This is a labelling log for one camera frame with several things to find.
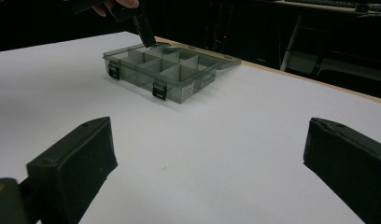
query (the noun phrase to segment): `plastic organizer box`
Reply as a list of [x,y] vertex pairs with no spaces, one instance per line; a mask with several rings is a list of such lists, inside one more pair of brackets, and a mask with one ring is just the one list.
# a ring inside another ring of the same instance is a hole
[[158,98],[181,104],[212,83],[217,70],[241,62],[228,55],[201,50],[162,43],[145,48],[140,44],[106,52],[103,58],[107,73],[116,80],[125,80]]

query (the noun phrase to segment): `table surface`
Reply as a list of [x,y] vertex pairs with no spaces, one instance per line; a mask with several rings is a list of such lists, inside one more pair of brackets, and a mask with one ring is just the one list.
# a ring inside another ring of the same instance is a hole
[[0,177],[109,116],[119,166],[80,223],[362,223],[303,165],[311,118],[381,143],[381,104],[245,64],[180,105],[106,74],[118,33],[0,52]]

